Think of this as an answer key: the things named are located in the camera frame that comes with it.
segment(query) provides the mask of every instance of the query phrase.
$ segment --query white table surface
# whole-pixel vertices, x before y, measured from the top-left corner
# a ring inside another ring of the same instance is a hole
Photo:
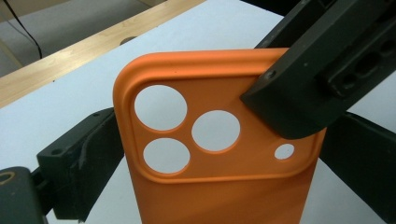
[[[208,0],[70,74],[0,109],[0,169],[37,167],[35,155],[91,113],[112,107],[119,71],[150,52],[252,49],[280,16],[236,0]],[[396,132],[396,74],[350,111]],[[56,220],[49,223],[77,223]],[[120,163],[87,223],[140,223],[126,161]],[[384,223],[322,161],[301,223]]]

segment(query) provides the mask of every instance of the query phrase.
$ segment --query circular hole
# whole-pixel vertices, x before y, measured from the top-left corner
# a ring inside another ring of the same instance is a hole
[[[203,114],[192,126],[192,137],[196,144],[209,151],[220,151],[230,147],[240,133],[239,120],[222,110]]]
[[[352,75],[352,74],[349,74],[349,75],[346,75],[345,77],[344,77],[344,79],[343,79],[343,86],[344,86],[344,88],[347,90],[347,89],[350,89],[350,88],[353,88],[354,86],[355,86],[355,83],[356,83],[356,81],[357,81],[358,79],[354,76],[354,75]]]
[[[190,152],[175,139],[159,138],[145,147],[143,157],[151,169],[172,174],[181,171],[189,163]]]
[[[9,180],[11,180],[14,177],[15,173],[14,172],[5,172],[0,174],[0,185],[6,184]]]
[[[265,78],[266,79],[271,79],[271,78],[275,77],[275,75],[276,75],[276,71],[270,71],[270,72],[265,74]]]
[[[396,43],[393,40],[385,41],[380,50],[382,54],[388,56],[396,50]]]
[[[291,157],[291,155],[293,155],[293,152],[294,152],[294,145],[284,144],[276,149],[275,157],[278,160],[285,160]]]
[[[61,154],[63,151],[64,151],[63,149],[57,148],[57,149],[53,149],[50,154],[52,156],[56,156],[56,155]]]
[[[175,89],[154,85],[137,94],[134,111],[146,126],[166,131],[176,128],[186,118],[187,104]]]

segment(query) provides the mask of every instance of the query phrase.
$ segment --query screw hole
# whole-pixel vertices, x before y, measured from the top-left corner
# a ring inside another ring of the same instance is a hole
[[[57,148],[57,149],[53,149],[50,154],[52,156],[56,156],[56,155],[61,154],[63,151],[64,151],[63,149]]]
[[[266,73],[264,76],[265,76],[265,79],[272,79],[275,77],[275,75],[276,75],[276,71],[270,71],[270,72]]]
[[[15,175],[14,172],[4,172],[0,174],[0,185],[6,184],[14,177],[14,175]]]

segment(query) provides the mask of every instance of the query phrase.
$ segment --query white surface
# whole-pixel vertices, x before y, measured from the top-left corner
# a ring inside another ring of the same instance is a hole
[[[280,19],[240,1],[209,0],[0,109],[0,169],[16,165],[35,169],[37,152],[91,113],[111,107],[114,80],[132,59],[155,51],[252,49]],[[396,132],[395,85],[393,75],[352,111]],[[49,223],[76,223],[48,217]],[[87,223],[139,222],[123,160]],[[320,161],[302,223],[383,222]]]
[[[208,151],[222,151],[239,137],[238,118],[227,111],[213,110],[204,113],[194,122],[191,134],[195,143]]]
[[[167,131],[176,128],[186,118],[187,103],[175,89],[154,85],[137,94],[134,111],[146,126]]]

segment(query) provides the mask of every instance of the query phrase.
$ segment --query orange phone case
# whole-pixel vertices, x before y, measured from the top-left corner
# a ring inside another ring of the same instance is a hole
[[[283,139],[239,99],[285,51],[154,53],[120,72],[114,107],[143,223],[299,223],[325,130]],[[155,85],[173,88],[186,101],[187,115],[176,128],[154,130],[135,113],[138,93]],[[234,115],[240,133],[231,146],[211,152],[195,142],[191,130],[215,110]],[[180,171],[164,174],[145,162],[145,147],[161,138],[187,147],[190,160]],[[294,146],[293,154],[277,159],[276,149],[285,144]]]

